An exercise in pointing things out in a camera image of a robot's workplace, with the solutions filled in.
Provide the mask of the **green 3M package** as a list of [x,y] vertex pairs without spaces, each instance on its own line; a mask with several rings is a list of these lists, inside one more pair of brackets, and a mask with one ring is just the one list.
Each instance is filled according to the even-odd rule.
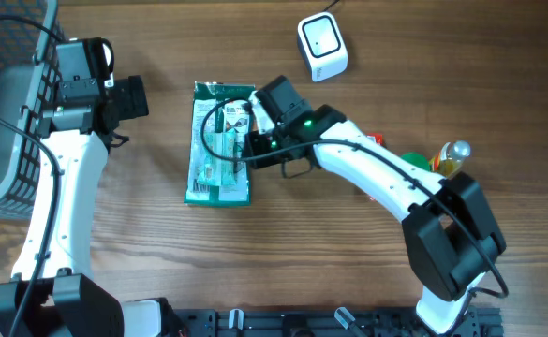
[[235,153],[241,157],[244,138],[253,118],[243,104],[255,90],[252,84],[196,82],[193,96],[191,143],[185,203],[212,207],[247,206],[250,204],[250,178],[246,163],[233,162],[236,184],[209,186],[198,183],[200,165],[207,152],[206,133],[236,133]]

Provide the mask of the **teal snack packet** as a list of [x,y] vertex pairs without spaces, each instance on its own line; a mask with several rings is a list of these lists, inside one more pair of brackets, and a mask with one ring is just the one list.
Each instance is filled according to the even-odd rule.
[[[223,133],[206,133],[207,148],[224,157],[233,157],[236,145],[236,133],[233,130]],[[235,164],[221,160],[206,153],[200,165],[198,183],[209,186],[232,186],[236,184]]]

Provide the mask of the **red stick sachet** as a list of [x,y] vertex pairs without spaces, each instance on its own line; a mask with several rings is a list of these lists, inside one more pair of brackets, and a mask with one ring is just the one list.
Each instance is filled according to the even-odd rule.
[[380,145],[380,146],[384,145],[384,139],[383,139],[383,136],[381,134],[370,133],[370,134],[367,134],[367,137],[370,140],[374,141],[376,144]]

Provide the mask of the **green lidded jar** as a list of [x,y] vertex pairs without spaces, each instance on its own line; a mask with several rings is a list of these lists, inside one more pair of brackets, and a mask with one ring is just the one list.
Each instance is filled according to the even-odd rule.
[[415,152],[409,152],[401,155],[401,158],[409,164],[426,171],[430,171],[431,167],[428,159],[423,155]]

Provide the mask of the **yellow dish soap bottle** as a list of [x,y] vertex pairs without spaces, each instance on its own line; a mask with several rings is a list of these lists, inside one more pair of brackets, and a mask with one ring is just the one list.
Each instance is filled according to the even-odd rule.
[[470,144],[464,140],[447,142],[440,151],[429,160],[432,172],[450,178],[462,167],[471,156]]

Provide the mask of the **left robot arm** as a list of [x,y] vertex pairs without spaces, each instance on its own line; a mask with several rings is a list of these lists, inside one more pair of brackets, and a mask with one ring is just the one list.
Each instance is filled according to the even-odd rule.
[[61,79],[37,116],[40,168],[33,214],[7,283],[4,336],[160,336],[161,300],[120,302],[92,276],[90,239],[98,183],[123,120],[148,113],[141,77],[112,77],[114,52],[100,37],[57,45]]

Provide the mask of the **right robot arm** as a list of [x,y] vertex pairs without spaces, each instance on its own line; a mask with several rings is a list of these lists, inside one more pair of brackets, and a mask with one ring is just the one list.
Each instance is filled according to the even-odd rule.
[[429,330],[455,331],[487,273],[500,286],[496,297],[507,296],[496,267],[507,244],[473,178],[446,178],[408,163],[341,111],[313,109],[284,76],[252,92],[245,108],[257,124],[243,152],[251,168],[306,159],[353,183],[401,224],[410,267],[423,285],[415,313]]

